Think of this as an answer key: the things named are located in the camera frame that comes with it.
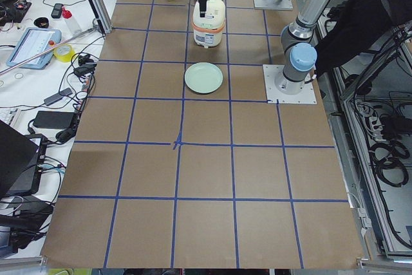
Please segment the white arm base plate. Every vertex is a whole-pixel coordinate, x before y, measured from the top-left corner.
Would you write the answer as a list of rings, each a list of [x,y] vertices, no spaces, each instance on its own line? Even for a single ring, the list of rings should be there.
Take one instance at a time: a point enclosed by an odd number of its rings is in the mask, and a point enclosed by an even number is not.
[[[273,104],[317,104],[310,74],[306,74],[304,81],[292,82],[283,75],[283,68],[283,65],[263,65],[267,102]]]

